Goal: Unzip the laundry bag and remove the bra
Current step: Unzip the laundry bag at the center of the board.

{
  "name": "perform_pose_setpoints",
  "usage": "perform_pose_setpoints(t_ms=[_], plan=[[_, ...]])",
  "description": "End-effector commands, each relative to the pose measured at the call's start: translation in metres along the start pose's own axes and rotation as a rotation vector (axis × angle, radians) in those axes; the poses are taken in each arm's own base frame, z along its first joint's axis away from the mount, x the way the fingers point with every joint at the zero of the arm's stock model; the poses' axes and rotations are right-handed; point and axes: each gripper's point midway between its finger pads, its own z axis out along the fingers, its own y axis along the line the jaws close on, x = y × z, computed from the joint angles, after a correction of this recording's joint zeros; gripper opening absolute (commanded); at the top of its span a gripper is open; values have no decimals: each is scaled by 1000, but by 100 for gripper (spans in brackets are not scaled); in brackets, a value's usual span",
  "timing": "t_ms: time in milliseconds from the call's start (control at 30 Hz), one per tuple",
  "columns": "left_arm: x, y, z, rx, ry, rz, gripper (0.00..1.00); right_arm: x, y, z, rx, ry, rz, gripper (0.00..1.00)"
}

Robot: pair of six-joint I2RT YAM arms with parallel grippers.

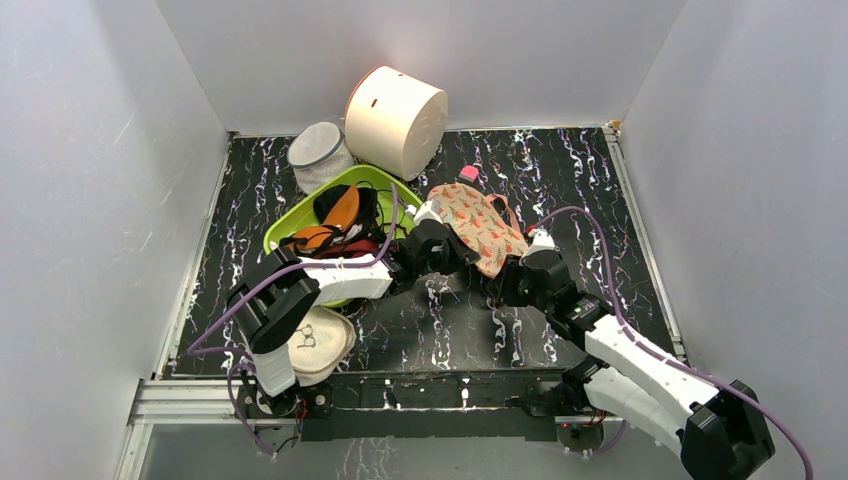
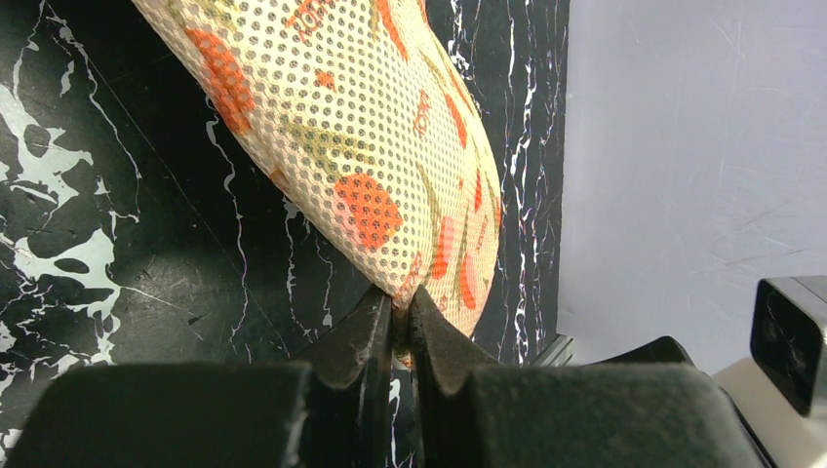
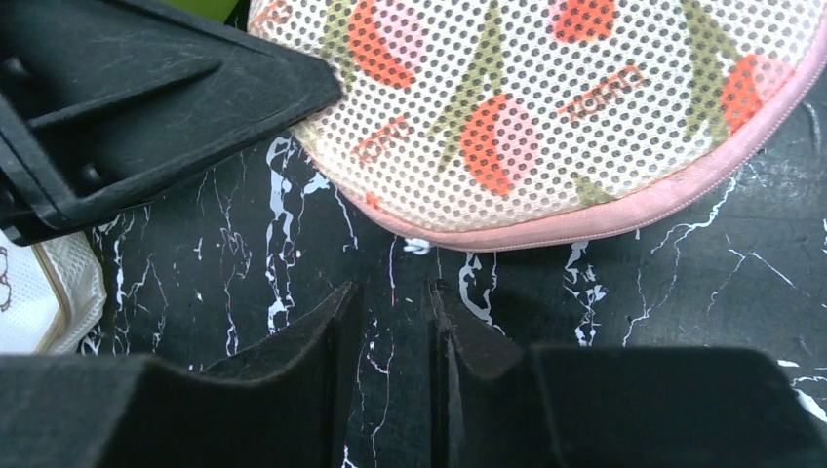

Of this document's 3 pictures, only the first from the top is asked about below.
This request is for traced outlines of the floral mesh laundry bag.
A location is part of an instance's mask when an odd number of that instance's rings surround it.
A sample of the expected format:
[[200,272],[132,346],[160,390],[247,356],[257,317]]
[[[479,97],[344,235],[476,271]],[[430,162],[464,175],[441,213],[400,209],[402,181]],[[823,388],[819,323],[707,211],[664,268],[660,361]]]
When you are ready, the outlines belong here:
[[427,199],[439,204],[440,218],[479,256],[475,265],[482,275],[495,278],[509,255],[522,256],[528,250],[505,196],[452,183],[434,187]]

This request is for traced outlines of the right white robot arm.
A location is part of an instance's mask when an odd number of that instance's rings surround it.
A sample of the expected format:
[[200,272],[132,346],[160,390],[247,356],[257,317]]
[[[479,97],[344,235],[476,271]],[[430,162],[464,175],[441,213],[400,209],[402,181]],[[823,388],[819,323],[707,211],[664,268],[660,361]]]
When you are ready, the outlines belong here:
[[544,313],[558,336],[586,353],[562,375],[571,411],[595,408],[621,417],[675,453],[694,479],[747,479],[774,456],[750,387],[734,381],[740,392],[734,395],[684,371],[621,325],[603,300],[579,291],[556,251],[507,256],[489,291],[505,305]]

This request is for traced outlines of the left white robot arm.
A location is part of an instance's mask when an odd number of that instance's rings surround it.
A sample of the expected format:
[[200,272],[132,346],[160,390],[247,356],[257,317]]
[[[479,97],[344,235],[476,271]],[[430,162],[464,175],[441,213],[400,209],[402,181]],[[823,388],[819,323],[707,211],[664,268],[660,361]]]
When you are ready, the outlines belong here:
[[479,259],[452,227],[432,219],[358,258],[301,258],[279,248],[230,291],[223,319],[233,320],[246,341],[260,403],[286,416],[299,400],[289,344],[310,310],[337,300],[399,295],[423,276],[449,275]]

